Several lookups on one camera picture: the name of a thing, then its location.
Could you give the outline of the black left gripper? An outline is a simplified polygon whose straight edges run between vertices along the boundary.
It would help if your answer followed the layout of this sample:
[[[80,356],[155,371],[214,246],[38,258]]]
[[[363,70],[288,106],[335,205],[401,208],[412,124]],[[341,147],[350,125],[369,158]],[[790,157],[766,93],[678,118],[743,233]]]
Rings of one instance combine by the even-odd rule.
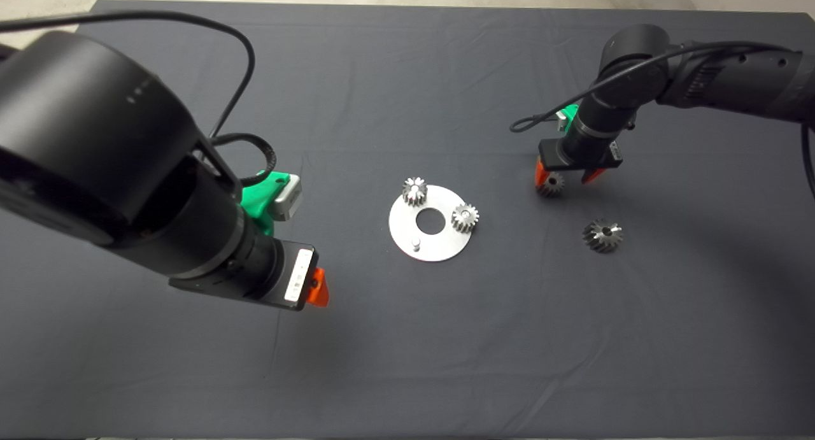
[[[305,304],[326,308],[330,301],[324,269],[314,246],[279,239],[253,239],[224,263],[191,280],[172,278],[180,290],[300,311]]]

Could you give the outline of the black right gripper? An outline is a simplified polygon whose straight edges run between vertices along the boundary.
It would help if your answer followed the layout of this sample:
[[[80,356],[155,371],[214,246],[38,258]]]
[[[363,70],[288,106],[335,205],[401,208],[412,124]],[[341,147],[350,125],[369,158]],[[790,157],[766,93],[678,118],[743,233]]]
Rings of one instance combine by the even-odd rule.
[[[617,168],[623,162],[622,151],[616,141],[608,144],[603,154],[596,160],[576,160],[568,157],[561,147],[563,138],[544,139],[539,142],[539,159],[536,159],[535,187],[543,187],[549,172],[583,170],[580,183],[587,185],[602,175],[606,168]]]

